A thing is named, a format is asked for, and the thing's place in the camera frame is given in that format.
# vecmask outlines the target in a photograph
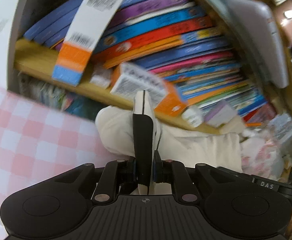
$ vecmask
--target white cloth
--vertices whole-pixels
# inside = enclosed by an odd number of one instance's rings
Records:
[[[109,106],[98,113],[95,123],[107,150],[115,154],[135,156],[132,111]],[[159,138],[160,129],[158,152],[162,160],[180,161],[185,167],[206,163],[214,167],[222,166],[242,172],[237,134],[208,135],[170,127],[157,121],[156,138]]]

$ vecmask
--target bookshelf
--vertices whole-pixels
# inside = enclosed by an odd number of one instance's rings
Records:
[[[103,89],[89,82],[93,70],[90,64],[88,64],[81,83],[77,87],[53,80],[51,75],[57,56],[58,52],[53,49],[40,46],[33,41],[20,39],[16,42],[14,68],[29,76],[65,88],[71,92],[86,96],[104,104],[117,106],[123,109],[132,109],[133,103],[131,101],[117,95],[112,95],[110,89]],[[196,129],[193,129],[181,117],[171,117],[161,113],[156,113],[156,117],[168,125],[182,129],[219,134],[217,129],[206,124],[201,124]]]

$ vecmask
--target purple book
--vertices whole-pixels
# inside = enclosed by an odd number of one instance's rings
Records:
[[[146,0],[118,11],[108,25],[108,29],[119,25],[130,18],[187,3],[188,0]]]

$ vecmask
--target ribbed black surface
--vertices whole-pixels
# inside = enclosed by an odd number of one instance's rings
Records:
[[[181,205],[171,195],[162,195],[119,196],[113,204],[93,208],[88,219],[79,228],[56,239],[231,240],[236,238],[215,230],[204,219],[198,208]],[[272,240],[283,239],[282,236],[272,238]]]

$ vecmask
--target pink book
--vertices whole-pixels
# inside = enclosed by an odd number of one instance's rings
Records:
[[[196,66],[199,64],[204,64],[204,63],[208,63],[208,62],[212,62],[212,61],[222,60],[222,59],[230,58],[233,56],[234,55],[230,50],[226,50],[226,51],[207,54],[207,55],[203,55],[203,56],[199,56],[199,57],[195,57],[195,58],[191,58],[191,59],[186,59],[186,60],[183,60],[180,62],[168,64],[166,66],[162,66],[162,67],[158,67],[158,68],[154,68],[152,70],[149,70],[149,72],[157,74],[157,73],[161,73],[161,72],[165,72],[165,71],[172,71],[172,70],[185,68],[185,67],[193,67],[193,66]]]

